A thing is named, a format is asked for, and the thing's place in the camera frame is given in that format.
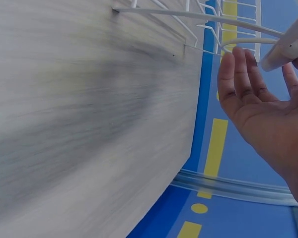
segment yellow dot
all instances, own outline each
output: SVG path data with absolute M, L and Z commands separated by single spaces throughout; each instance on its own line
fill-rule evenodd
M 196 203 L 191 206 L 191 210 L 198 214 L 203 214 L 208 212 L 208 208 L 206 205 L 201 203 Z

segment painted floor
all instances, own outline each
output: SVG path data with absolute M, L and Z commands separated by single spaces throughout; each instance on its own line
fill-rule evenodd
M 255 4 L 256 0 L 239 0 Z M 215 5 L 215 0 L 206 4 Z M 223 6 L 224 13 L 255 17 L 246 8 Z M 285 32 L 298 17 L 298 7 L 281 0 L 261 2 L 262 25 Z M 234 33 L 222 34 L 222 39 Z M 213 51 L 214 38 L 205 31 L 204 49 Z M 260 55 L 271 46 L 262 45 Z M 192 153 L 184 168 L 211 176 L 286 185 L 241 138 L 217 100 L 217 71 L 220 57 L 203 54 L 198 111 Z M 263 72 L 269 90 L 281 100 L 289 98 L 281 69 Z M 249 203 L 169 186 L 128 238 L 296 238 L 296 226 L 289 207 Z

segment motion-blurred surface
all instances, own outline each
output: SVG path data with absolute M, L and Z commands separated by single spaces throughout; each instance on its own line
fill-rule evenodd
M 113 4 L 0 0 L 0 238 L 125 237 L 189 157 L 201 54 Z

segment metal rail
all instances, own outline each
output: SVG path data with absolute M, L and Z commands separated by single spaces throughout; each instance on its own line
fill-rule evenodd
M 298 206 L 289 189 L 282 186 L 214 178 L 187 170 L 181 170 L 171 185 L 248 202 Z

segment white wire frame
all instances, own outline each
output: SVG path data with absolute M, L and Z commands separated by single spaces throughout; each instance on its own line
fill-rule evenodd
M 218 17 L 217 17 L 217 27 L 216 30 L 214 30 L 212 27 L 210 26 L 206 26 L 204 24 L 198 24 L 197 26 L 202 27 L 204 29 L 209 29 L 214 38 L 215 38 L 215 48 L 214 48 L 214 52 L 209 52 L 209 51 L 205 51 L 199 47 L 197 47 L 197 43 L 198 43 L 198 37 L 191 31 L 191 29 L 178 17 L 178 16 L 188 16 L 188 17 L 192 17 L 192 18 L 198 18 L 198 15 L 196 13 L 190 12 L 190 0 L 186 0 L 185 1 L 185 12 L 180 12 L 180 11 L 173 11 L 170 10 L 167 6 L 165 6 L 163 3 L 161 3 L 159 0 L 150 0 L 153 3 L 155 3 L 158 7 L 162 8 L 163 10 L 154 10 L 154 9 L 143 9 L 143 8 L 139 8 L 137 7 L 137 3 L 138 0 L 132 0 L 131 3 L 131 8 L 120 8 L 120 9 L 114 9 L 116 11 L 122 11 L 122 12 L 134 12 L 134 13 L 156 13 L 156 14 L 164 14 L 164 15 L 170 15 L 172 16 L 180 25 L 182 25 L 189 33 L 190 35 L 195 39 L 195 43 L 194 45 L 190 45 L 190 44 L 184 44 L 186 46 L 195 48 L 195 49 L 199 49 L 203 52 L 209 53 L 209 54 L 213 54 L 213 55 L 219 55 L 219 47 L 221 47 L 221 41 L 219 39 L 219 35 L 220 35 L 220 31 L 228 31 L 228 32 L 236 32 L 238 34 L 244 34 L 244 35 L 250 35 L 250 36 L 255 36 L 255 37 L 260 37 L 261 33 L 256 30 L 258 28 L 256 28 L 256 25 L 261 26 L 261 6 L 260 6 L 260 1 L 261 0 L 255 0 L 256 1 L 256 5 L 252 5 L 252 4 L 247 4 L 247 3 L 242 3 L 242 2 L 236 2 L 236 1 L 230 1 L 230 0 L 216 0 L 217 3 L 217 9 L 215 9 L 212 6 L 209 6 L 207 4 L 201 3 L 199 0 L 195 0 L 195 2 L 197 3 L 199 10 L 201 11 L 201 13 L 206 16 L 205 14 L 205 8 L 209 8 L 212 10 L 213 15 L 214 16 L 219 16 L 219 17 L 234 17 L 236 19 L 242 19 L 242 20 L 249 20 L 249 21 L 253 21 L 254 24 L 250 24 L 250 23 L 245 23 L 248 26 L 248 29 L 253 29 L 255 31 L 255 33 L 248 33 L 248 32 L 243 32 L 243 31 L 233 31 L 233 30 L 229 30 L 229 29 L 224 29 L 222 26 L 222 23 L 224 21 L 221 21 Z M 228 2 L 228 3 L 234 3 L 234 4 L 238 4 L 238 5 L 243 5 L 243 6 L 249 6 L 254 8 L 255 13 L 256 13 L 256 18 L 248 18 L 248 17 L 242 17 L 242 16 L 231 16 L 231 15 L 227 15 L 223 13 L 222 10 L 222 2 Z M 275 37 L 280 37 L 281 33 L 279 32 L 270 32 L 270 34 L 272 36 Z M 257 61 L 259 61 L 259 54 L 260 54 L 260 44 L 255 44 L 255 48 L 254 49 L 250 49 L 251 51 L 255 52 L 255 58 L 257 59 Z

